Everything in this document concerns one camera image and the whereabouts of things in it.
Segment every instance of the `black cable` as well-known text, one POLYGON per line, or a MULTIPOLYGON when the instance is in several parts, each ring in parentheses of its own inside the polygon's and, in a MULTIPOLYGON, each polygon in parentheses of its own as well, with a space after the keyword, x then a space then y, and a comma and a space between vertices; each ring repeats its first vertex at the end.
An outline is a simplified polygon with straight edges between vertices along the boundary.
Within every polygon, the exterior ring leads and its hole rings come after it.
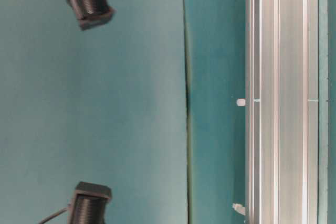
POLYGON ((47 217, 47 218, 45 218, 44 220, 40 221, 38 224, 44 224, 44 223, 46 223, 46 222, 48 222, 48 221, 54 219, 55 217, 57 217, 57 216, 63 214, 63 213, 66 212, 66 211, 68 211, 68 207, 63 208, 62 210, 59 210, 58 212, 56 212, 56 213, 50 215, 49 217, 47 217))

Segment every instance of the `teal wall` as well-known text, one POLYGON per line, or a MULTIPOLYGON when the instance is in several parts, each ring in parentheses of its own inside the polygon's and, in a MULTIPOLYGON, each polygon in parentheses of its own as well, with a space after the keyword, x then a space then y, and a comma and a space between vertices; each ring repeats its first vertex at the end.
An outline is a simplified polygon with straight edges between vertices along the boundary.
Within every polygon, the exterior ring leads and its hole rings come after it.
POLYGON ((183 0, 109 1, 81 32, 65 0, 0 0, 0 223, 84 180, 112 187, 107 223, 186 224, 183 0))
POLYGON ((329 22, 329 165, 328 223, 336 223, 336 0, 328 0, 329 22))
POLYGON ((328 221, 328 0, 319 0, 319 219, 328 221))
POLYGON ((242 224, 245 0, 185 0, 192 224, 242 224))

